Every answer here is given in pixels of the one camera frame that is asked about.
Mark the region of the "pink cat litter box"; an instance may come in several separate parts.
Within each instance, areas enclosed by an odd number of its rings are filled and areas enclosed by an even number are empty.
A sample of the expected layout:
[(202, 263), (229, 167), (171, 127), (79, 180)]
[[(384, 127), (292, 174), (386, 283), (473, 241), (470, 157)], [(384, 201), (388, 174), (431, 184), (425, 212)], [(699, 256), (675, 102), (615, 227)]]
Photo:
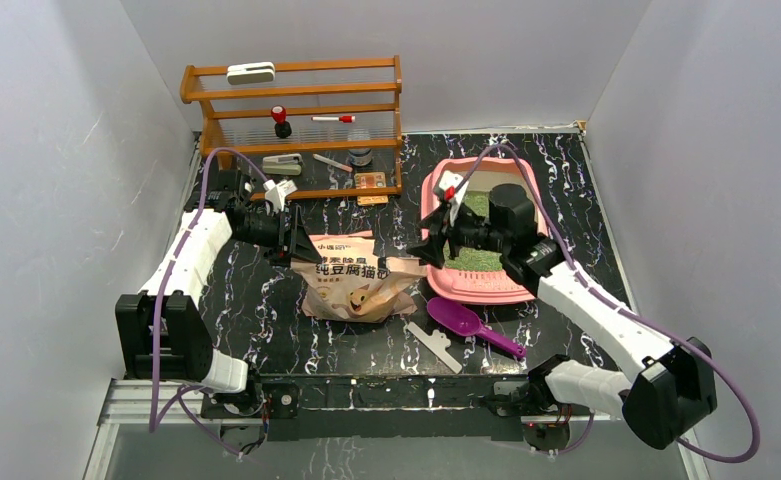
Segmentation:
[[(463, 176), (474, 163), (472, 157), (444, 159), (425, 176), (420, 189), (420, 216), (439, 204), (434, 187), (445, 172)], [(488, 214), (487, 194), (500, 184), (516, 184), (525, 192), (539, 190), (528, 163), (518, 167), (510, 158), (487, 157), (468, 182), (464, 202), (477, 214)], [(474, 305), (508, 305), (534, 299), (524, 287), (512, 281), (502, 269), (497, 253), (463, 249), (458, 258), (448, 258), (443, 268), (429, 266), (427, 282), (439, 296)]]

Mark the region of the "cat litter bag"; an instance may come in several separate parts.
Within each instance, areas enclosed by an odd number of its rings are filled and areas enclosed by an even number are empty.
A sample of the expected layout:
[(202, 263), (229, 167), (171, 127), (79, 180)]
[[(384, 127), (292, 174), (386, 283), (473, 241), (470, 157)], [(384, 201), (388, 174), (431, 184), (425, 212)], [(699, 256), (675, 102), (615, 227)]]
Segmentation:
[(307, 285), (302, 302), (305, 315), (375, 324), (416, 311), (407, 290), (427, 274), (418, 259), (375, 254), (375, 239), (368, 232), (313, 235), (311, 240), (321, 261), (291, 263)]

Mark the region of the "purple litter scoop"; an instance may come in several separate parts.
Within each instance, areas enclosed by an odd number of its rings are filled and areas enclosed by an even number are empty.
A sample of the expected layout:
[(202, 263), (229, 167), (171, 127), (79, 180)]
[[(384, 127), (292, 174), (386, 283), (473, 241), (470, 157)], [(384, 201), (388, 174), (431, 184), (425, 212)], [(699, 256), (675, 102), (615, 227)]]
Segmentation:
[(475, 312), (457, 302), (434, 297), (427, 302), (426, 309), (437, 323), (458, 336), (484, 340), (515, 359), (525, 359), (527, 356), (523, 345), (486, 327)]

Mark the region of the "grey bag sealing clip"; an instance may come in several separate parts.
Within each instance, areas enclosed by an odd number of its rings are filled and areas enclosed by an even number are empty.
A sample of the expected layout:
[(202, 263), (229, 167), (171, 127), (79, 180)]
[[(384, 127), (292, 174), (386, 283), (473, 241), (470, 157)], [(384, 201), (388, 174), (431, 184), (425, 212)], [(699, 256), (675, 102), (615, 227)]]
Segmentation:
[(404, 329), (430, 350), (453, 374), (461, 372), (462, 365), (448, 352), (451, 341), (443, 332), (435, 329), (426, 333), (415, 322), (406, 323)]

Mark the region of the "orange wooden shelf rack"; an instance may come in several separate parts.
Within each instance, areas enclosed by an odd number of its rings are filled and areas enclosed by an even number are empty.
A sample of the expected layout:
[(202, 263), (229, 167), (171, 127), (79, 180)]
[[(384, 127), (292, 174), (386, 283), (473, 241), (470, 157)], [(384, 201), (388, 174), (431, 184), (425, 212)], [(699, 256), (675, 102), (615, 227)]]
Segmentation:
[[(372, 153), (387, 153), (379, 163), (387, 186), (369, 190), (352, 188), (300, 188), (296, 199), (323, 199), (357, 195), (398, 196), (403, 191), (401, 153), (402, 62), (399, 56), (349, 58), (301, 62), (275, 62), (272, 82), (230, 85), (228, 66), (185, 68), (179, 98), (196, 103), (202, 112), (199, 149), (215, 154), (221, 167), (230, 168), (237, 154), (270, 156), (339, 152), (370, 146)], [(279, 139), (270, 109), (286, 108), (292, 135)], [(313, 122), (315, 115), (355, 115), (351, 124)], [(367, 130), (371, 141), (349, 142), (354, 129)]]

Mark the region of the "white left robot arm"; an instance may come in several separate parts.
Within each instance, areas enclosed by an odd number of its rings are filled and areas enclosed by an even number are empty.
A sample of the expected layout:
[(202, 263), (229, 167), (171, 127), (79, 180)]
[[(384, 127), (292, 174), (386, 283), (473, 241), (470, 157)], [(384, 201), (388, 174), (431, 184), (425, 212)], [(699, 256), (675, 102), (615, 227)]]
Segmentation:
[(115, 305), (131, 378), (184, 381), (225, 393), (241, 416), (260, 411), (265, 391), (249, 379), (246, 361), (214, 347), (199, 312), (214, 261), (229, 241), (257, 246), (273, 266), (321, 260), (300, 207), (286, 200), (297, 189), (294, 182), (268, 180), (258, 200), (251, 197), (252, 185), (247, 175), (229, 170), (192, 193), (167, 255), (138, 292), (121, 295)]

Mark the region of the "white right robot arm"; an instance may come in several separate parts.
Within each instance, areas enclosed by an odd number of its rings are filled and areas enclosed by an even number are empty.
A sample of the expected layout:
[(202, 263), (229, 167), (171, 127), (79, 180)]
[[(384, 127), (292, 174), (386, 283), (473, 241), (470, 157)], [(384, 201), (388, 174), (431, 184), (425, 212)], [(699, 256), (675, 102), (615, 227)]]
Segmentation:
[(583, 405), (624, 419), (644, 444), (662, 450), (716, 410), (710, 349), (695, 337), (673, 340), (631, 321), (624, 305), (540, 232), (538, 210), (524, 188), (494, 187), (485, 216), (463, 203), (456, 186), (438, 186), (434, 194), (438, 205), (420, 222), (425, 237), (409, 254), (441, 268), (464, 248), (497, 253), (512, 281), (570, 319), (615, 362), (610, 371), (552, 356), (528, 374), (524, 391), (537, 411)]

